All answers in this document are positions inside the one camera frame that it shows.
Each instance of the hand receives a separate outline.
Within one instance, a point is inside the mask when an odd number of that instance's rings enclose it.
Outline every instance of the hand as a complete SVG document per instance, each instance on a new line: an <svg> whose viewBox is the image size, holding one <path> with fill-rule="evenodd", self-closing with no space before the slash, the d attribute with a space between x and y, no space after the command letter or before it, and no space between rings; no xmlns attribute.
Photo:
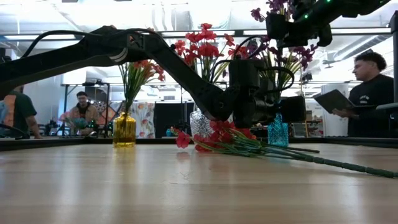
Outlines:
<svg viewBox="0 0 398 224"><path fill-rule="evenodd" d="M355 115L354 111L346 109L343 110L334 109L332 112L334 115L337 115L340 118L352 118Z"/></svg>

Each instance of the ceiling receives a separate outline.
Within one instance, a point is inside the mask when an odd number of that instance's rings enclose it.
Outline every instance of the ceiling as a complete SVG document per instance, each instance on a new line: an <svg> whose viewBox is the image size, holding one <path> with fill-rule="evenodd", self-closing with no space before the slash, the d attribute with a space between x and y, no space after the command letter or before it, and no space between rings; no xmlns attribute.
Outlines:
<svg viewBox="0 0 398 224"><path fill-rule="evenodd" d="M116 2L113 0L80 0L79 3L61 3L61 0L0 0L0 35L41 34L48 30L93 31L103 25L114 25L118 29L132 27L153 27L156 31L196 30L203 23L211 23L216 29L265 29L265 23L255 21L250 10L260 7L267 11L265 0L132 0ZM367 16L355 19L338 18L331 23L333 28L385 27L398 1ZM332 62L333 56L349 48L364 35L334 36L333 42L325 48L319 48L309 70L313 75L324 72L323 61ZM239 43L243 38L235 38ZM76 41L43 41L33 54L75 44ZM30 42L1 42L1 47L26 51ZM119 77L117 68L90 68L88 77Z"/></svg>

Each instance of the vase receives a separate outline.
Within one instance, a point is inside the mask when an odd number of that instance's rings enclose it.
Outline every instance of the vase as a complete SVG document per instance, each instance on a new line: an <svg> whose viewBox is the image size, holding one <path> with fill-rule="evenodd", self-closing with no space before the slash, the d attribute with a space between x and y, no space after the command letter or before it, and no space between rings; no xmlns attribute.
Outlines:
<svg viewBox="0 0 398 224"><path fill-rule="evenodd" d="M113 145L134 147L136 145L136 120L129 113L121 113L113 121Z"/></svg>
<svg viewBox="0 0 398 224"><path fill-rule="evenodd" d="M190 114L190 126L192 136L197 134L203 138L209 138L213 134L213 129L210 127L210 120L199 108Z"/></svg>
<svg viewBox="0 0 398 224"><path fill-rule="evenodd" d="M289 145L289 126L282 122L282 115L276 114L273 122L268 124L268 144L275 146Z"/></svg>

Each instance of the table surface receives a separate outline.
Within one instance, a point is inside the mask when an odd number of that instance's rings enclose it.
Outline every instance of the table surface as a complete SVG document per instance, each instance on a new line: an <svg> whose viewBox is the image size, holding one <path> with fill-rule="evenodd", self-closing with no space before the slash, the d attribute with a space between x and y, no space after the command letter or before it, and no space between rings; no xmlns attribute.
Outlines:
<svg viewBox="0 0 398 224"><path fill-rule="evenodd" d="M398 170L398 149L293 144ZM398 180L174 145L0 152L0 223L398 223Z"/></svg>

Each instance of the man with tablet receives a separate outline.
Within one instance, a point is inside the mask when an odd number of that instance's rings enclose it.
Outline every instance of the man with tablet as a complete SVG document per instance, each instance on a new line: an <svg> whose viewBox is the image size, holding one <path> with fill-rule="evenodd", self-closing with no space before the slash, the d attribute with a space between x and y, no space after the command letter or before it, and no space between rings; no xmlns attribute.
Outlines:
<svg viewBox="0 0 398 224"><path fill-rule="evenodd" d="M363 81L349 93L349 100L360 107L379 106L394 102L394 79L381 74L386 69L386 60L378 53L366 52L358 55L353 73ZM338 110L333 114L349 118L348 136L357 138L387 138L389 117L382 111Z"/></svg>

